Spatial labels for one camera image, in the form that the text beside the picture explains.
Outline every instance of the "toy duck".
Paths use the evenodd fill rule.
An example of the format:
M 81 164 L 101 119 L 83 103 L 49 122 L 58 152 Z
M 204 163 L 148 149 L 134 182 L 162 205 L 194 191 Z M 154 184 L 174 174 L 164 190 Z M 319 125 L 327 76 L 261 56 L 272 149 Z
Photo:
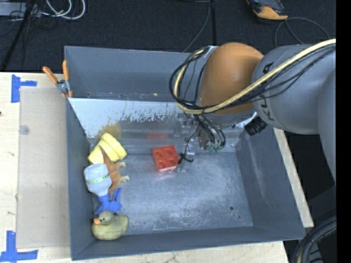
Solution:
M 115 215 L 109 210 L 103 210 L 98 218 L 94 218 L 92 231 L 97 239 L 112 241 L 127 231 L 128 224 L 127 216 Z

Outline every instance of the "toy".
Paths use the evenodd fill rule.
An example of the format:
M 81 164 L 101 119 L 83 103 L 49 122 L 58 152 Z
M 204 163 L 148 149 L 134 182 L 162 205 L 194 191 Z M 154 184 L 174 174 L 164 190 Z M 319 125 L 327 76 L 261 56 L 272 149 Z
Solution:
M 121 176 L 120 174 L 120 167 L 125 167 L 126 163 L 125 162 L 117 162 L 114 163 L 113 161 L 111 161 L 110 157 L 106 154 L 105 150 L 100 146 L 101 152 L 103 154 L 103 158 L 104 158 L 104 163 L 107 166 L 107 169 L 109 171 L 110 174 L 110 178 L 112 181 L 112 185 L 108 190 L 109 195 L 111 195 L 112 192 L 114 192 L 120 185 L 120 182 L 127 182 L 128 180 L 130 180 L 129 176 Z
M 93 149 L 93 151 L 88 156 L 88 161 L 92 164 L 103 163 L 104 157 L 100 151 L 103 148 L 109 158 L 116 162 L 117 160 L 122 160 L 127 156 L 126 150 L 122 145 L 109 133 L 104 133 L 99 143 Z
M 152 158 L 154 159 L 156 170 L 159 173 L 174 170 L 179 161 L 179 157 L 174 145 L 162 146 L 152 149 Z
M 126 231 L 129 219 L 124 215 L 114 215 L 109 210 L 104 210 L 98 218 L 94 218 L 92 231 L 97 239 L 112 241 L 121 237 Z
M 112 180 L 106 164 L 92 164 L 86 167 L 84 178 L 88 190 L 98 196 L 101 204 L 99 209 L 95 211 L 95 214 L 99 214 L 103 210 L 109 210 L 114 213 L 122 209 L 122 204 L 120 203 L 121 188 L 117 188 L 112 200 L 110 200 L 109 188 L 112 185 Z

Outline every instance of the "wooden table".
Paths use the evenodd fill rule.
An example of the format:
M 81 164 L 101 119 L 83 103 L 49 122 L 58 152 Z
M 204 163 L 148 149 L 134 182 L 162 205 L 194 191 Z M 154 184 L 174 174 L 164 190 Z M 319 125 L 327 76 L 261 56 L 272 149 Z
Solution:
M 57 96 L 58 101 L 62 101 L 60 92 L 56 86 L 43 73 L 0 73 L 0 251 L 6 249 L 6 231 L 17 231 L 17 214 L 18 214 L 18 172 L 19 172 L 19 122 L 20 122 L 20 106 L 21 102 L 11 103 L 11 77 L 15 74 L 21 77 L 22 81 L 37 81 L 37 87 L 22 87 L 20 91 L 32 89 L 33 97 L 37 96 L 36 91 L 39 89 L 50 89 L 52 94 Z M 63 79 L 63 75 L 57 75 L 59 79 Z M 298 209 L 304 223 L 304 227 L 313 227 L 313 221 L 304 197 L 301 184 L 296 173 L 295 165 L 290 154 L 290 150 L 281 130 L 275 129 L 280 151 L 287 168 L 288 177 L 292 184 L 292 190 L 295 195 Z M 71 262 L 69 242 L 56 246 L 35 246 L 32 248 L 18 248 L 18 251 L 29 251 L 38 249 L 37 262 Z M 84 260 L 83 262 L 240 262 L 240 263 L 288 263 L 283 242 L 269 242 L 258 244 L 234 245 L 229 247 L 194 249 L 187 251 L 174 251 L 167 253 L 155 253 L 133 256 L 122 256 L 118 260 L 114 259 L 96 259 Z

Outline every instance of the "black carpet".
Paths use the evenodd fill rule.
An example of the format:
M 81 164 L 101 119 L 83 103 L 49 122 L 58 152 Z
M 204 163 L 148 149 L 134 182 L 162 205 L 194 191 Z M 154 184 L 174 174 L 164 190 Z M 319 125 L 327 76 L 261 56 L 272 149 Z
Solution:
M 57 7 L 63 7 L 66 3 L 66 0 L 50 1 Z M 266 54 L 276 45 L 300 43 L 287 26 L 280 26 L 276 32 L 279 23 L 259 22 L 245 0 L 216 0 L 210 13 L 207 2 L 85 1 L 87 10 L 79 20 L 44 16 L 36 21 L 40 25 L 34 19 L 30 20 L 25 25 L 5 70 L 41 72 L 42 66 L 46 65 L 54 73 L 62 73 L 61 64 L 66 45 L 191 52 L 204 45 L 240 42 Z M 336 38 L 336 0 L 280 1 L 289 17 L 293 18 L 288 24 L 301 42 L 315 44 Z M 78 13 L 81 5 L 78 0 L 76 2 Z M 37 0 L 37 4 L 43 6 L 44 0 Z M 5 58 L 19 25 L 19 21 L 0 19 L 0 61 Z M 203 30 L 192 43 L 203 25 Z M 307 201 L 334 186 L 319 136 L 286 135 Z M 327 254 L 325 258 L 330 257 L 328 254 L 335 254 L 335 245 L 328 243 L 326 241 L 322 245 L 324 254 Z M 295 245 L 296 243 L 286 243 L 288 254 L 292 253 Z

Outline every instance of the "brown toy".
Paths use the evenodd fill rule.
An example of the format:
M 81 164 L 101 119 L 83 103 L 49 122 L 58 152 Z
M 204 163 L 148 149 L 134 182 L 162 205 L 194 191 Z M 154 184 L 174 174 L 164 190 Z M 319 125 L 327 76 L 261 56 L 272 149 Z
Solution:
M 121 182 L 127 182 L 130 180 L 129 176 L 121 176 L 120 174 L 120 167 L 125 167 L 126 163 L 125 162 L 116 162 L 114 163 L 111 161 L 110 157 L 106 154 L 105 150 L 99 146 L 101 149 L 101 152 L 104 157 L 104 163 L 107 166 L 107 169 L 109 170 L 110 173 L 110 178 L 112 180 L 112 185 L 109 188 L 109 195 L 113 193 L 120 185 Z

